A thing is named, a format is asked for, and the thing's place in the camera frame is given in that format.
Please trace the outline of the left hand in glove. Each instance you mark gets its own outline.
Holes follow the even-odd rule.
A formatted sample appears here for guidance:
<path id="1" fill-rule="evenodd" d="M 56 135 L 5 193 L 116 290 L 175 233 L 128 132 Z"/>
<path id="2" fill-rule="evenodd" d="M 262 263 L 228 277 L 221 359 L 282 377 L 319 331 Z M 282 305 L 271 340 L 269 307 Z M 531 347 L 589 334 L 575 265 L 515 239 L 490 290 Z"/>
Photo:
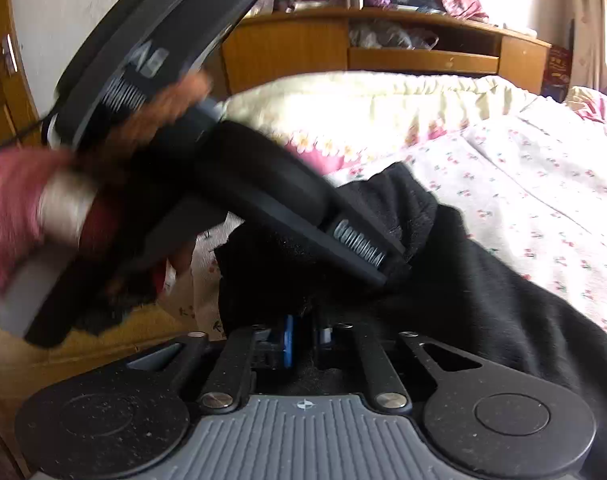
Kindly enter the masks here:
<path id="1" fill-rule="evenodd" d="M 204 101 L 210 90 L 210 78 L 201 70 L 192 70 L 113 128 L 100 148 L 86 155 L 51 148 L 69 151 L 73 160 L 50 177 L 38 203 L 44 240 L 18 264 L 0 292 L 2 330 L 26 336 L 62 265 L 79 252 L 99 252 L 113 237 L 117 221 L 98 195 L 100 174 L 119 158 L 148 144 L 161 128 L 174 124 L 193 105 Z"/>

